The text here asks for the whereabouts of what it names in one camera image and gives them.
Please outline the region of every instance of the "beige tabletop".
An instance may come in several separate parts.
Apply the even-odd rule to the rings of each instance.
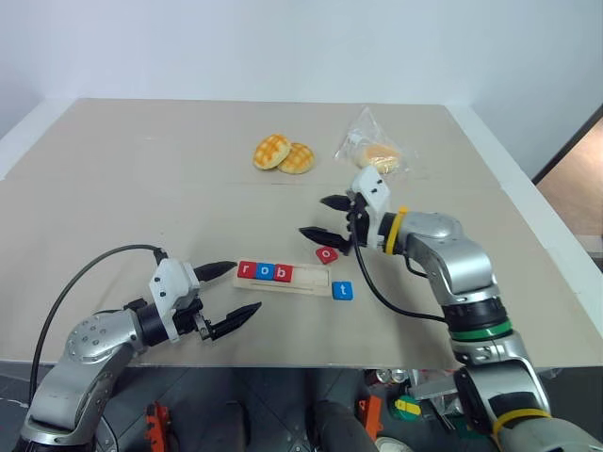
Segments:
[[[453,215],[489,253],[503,301],[537,366],[603,363],[603,340],[546,251],[463,132],[439,105],[373,105],[387,134],[420,156],[394,178],[392,206]],[[76,102],[0,182],[0,360],[30,361],[62,286],[92,257],[127,243],[163,246],[194,266],[249,257],[318,264],[297,228],[340,231],[343,216],[318,203],[343,193],[357,171],[334,161],[359,105],[201,101]],[[303,175],[260,171],[257,142],[283,133],[309,145]],[[401,260],[365,252],[376,284],[398,305],[440,314],[427,283]],[[332,264],[353,302],[247,291],[230,276],[202,286],[214,321],[243,304],[262,308],[216,343],[190,334],[137,363],[455,367],[441,324],[385,309],[352,257]],[[111,257],[74,288],[48,335],[43,360],[94,311],[144,296],[148,251]]]

